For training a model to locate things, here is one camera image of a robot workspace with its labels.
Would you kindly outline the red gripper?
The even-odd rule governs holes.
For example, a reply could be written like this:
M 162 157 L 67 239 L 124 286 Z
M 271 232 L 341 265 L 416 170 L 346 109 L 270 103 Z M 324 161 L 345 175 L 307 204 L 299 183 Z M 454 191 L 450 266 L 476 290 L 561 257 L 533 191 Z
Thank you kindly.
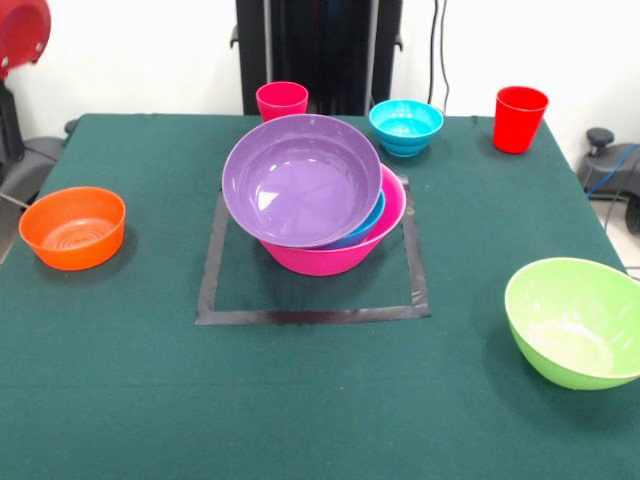
M 11 70 L 35 64 L 51 33 L 51 13 L 45 0 L 1 0 L 1 79 Z

